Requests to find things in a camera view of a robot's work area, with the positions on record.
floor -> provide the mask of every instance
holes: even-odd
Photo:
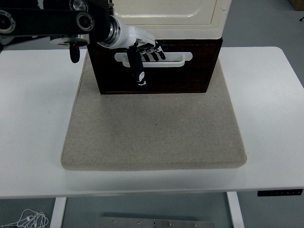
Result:
[[[281,48],[287,59],[289,60],[292,68],[297,74],[300,82],[304,85],[304,21],[300,22],[299,19],[304,17],[304,11],[295,11],[288,0],[233,0],[227,22],[225,24],[223,32],[223,46],[224,47],[260,47],[260,46],[276,46]],[[9,48],[10,50],[20,50],[20,49],[54,49],[54,46],[49,44],[47,39],[41,39],[34,42],[29,42],[25,44],[15,45]],[[189,202],[207,202],[207,198],[204,196],[191,196],[187,195],[177,195],[168,196],[168,202],[180,202],[183,205],[185,199]],[[243,214],[243,220],[246,228],[302,228],[304,227],[304,196],[281,196],[281,197],[257,197],[256,191],[249,192],[238,192],[239,202]],[[131,209],[132,205],[138,206],[140,201],[154,202],[156,198],[154,196],[139,196],[139,201],[134,197],[132,198],[102,198],[100,199],[100,204],[111,205],[112,212],[115,210],[120,210],[122,202],[128,205],[126,208]],[[28,201],[27,205],[34,205],[35,200]],[[76,204],[86,204],[86,208],[89,213],[90,205],[94,205],[94,208],[98,208],[98,201],[92,199],[78,198],[71,199],[70,202],[67,201],[67,207],[69,203],[76,207]],[[19,218],[19,210],[14,210],[19,208],[20,204],[18,201],[8,203],[6,200],[0,200],[0,211],[3,217],[4,211],[11,211],[11,218]],[[219,210],[225,214],[227,205],[225,201],[219,206]],[[146,213],[148,213],[148,208],[155,210],[155,214],[160,215],[161,211],[176,210],[171,213],[171,216],[176,218],[176,214],[181,217],[180,209],[174,207],[164,207],[157,211],[154,206],[148,206],[147,204],[142,204],[138,206],[138,209],[144,210],[146,208]],[[202,209],[196,204],[197,210],[194,214]],[[72,227],[75,225],[76,220],[73,220],[71,215],[73,210],[68,209],[64,220],[64,228]],[[79,212],[81,209],[75,209],[75,213]],[[211,215],[205,217],[205,219],[213,218]],[[217,224],[215,227],[231,227],[231,221],[225,219],[221,224]]]

white table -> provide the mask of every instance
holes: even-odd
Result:
[[[223,47],[219,59],[244,141],[237,169],[67,171],[60,155],[86,50],[0,55],[0,198],[304,187],[304,89],[276,47]]]

gray floor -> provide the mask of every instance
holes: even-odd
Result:
[[[295,11],[288,0],[233,0],[228,19],[223,32],[224,47],[258,47],[258,46],[276,46],[281,48],[292,68],[297,74],[300,82],[304,85],[304,21],[299,19],[304,17],[304,11]],[[10,47],[10,50],[20,49],[54,49],[48,39],[41,39],[36,42],[29,42]],[[257,197],[257,192],[238,192],[241,210],[245,228],[303,228],[304,227],[304,196],[292,197]],[[88,218],[102,215],[102,213],[120,213],[126,211],[138,216],[168,216],[171,218],[198,218],[198,219],[215,219],[213,216],[205,217],[212,205],[220,205],[217,203],[207,204],[208,207],[203,210],[206,205],[204,196],[189,195],[167,195],[166,201],[163,197],[157,199],[155,196],[139,196],[130,198],[100,198],[95,199],[74,198],[67,201],[67,212],[64,221],[64,227],[80,227],[78,221],[83,226]],[[182,213],[184,200],[203,204],[191,204],[187,207],[190,211]],[[159,207],[151,206],[149,203],[158,201]],[[179,206],[172,206],[174,201],[179,202]],[[34,200],[28,201],[28,206],[35,204]],[[82,205],[82,208],[76,208],[76,205]],[[223,208],[227,205],[221,204],[218,209],[225,214]],[[0,217],[11,216],[11,220],[19,218],[19,204],[5,204],[4,200],[0,200]],[[221,225],[215,227],[231,227],[231,222],[225,218]]]

white cable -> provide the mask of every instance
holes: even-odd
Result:
[[[26,211],[30,211],[34,213],[34,215],[24,216]],[[36,212],[31,209],[25,209],[20,219],[17,222],[9,223],[7,225],[2,225],[0,228],[3,227],[22,227],[22,228],[45,228],[48,224],[48,218],[42,212]]]

metal plate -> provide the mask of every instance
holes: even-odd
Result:
[[[214,228],[213,222],[100,217],[98,228]]]

